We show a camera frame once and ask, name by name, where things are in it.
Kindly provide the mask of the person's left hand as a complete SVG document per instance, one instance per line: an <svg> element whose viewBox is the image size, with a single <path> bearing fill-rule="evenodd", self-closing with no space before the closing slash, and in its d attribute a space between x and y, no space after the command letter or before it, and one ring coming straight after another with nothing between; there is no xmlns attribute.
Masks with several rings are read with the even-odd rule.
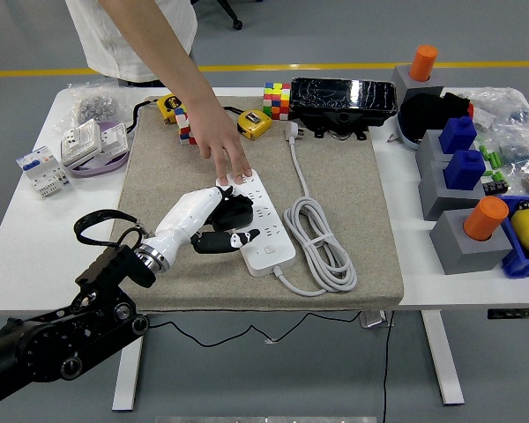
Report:
<svg viewBox="0 0 529 423"><path fill-rule="evenodd" d="M237 184L243 182L244 176L251 176L240 134L217 98L210 93L207 98L187 102L186 106L200 154L204 159L213 160L220 184L228 185L228 173Z"/></svg>

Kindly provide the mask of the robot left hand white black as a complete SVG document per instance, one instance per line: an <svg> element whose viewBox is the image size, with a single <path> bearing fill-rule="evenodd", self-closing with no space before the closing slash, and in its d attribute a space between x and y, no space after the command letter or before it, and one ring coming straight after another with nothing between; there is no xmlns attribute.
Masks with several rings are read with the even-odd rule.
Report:
<svg viewBox="0 0 529 423"><path fill-rule="evenodd" d="M183 195L144 241L137 253L155 273L168 271L180 247L191 244L199 254L234 252L260 235L241 232L253 219L253 202L231 186L200 189Z"/></svg>

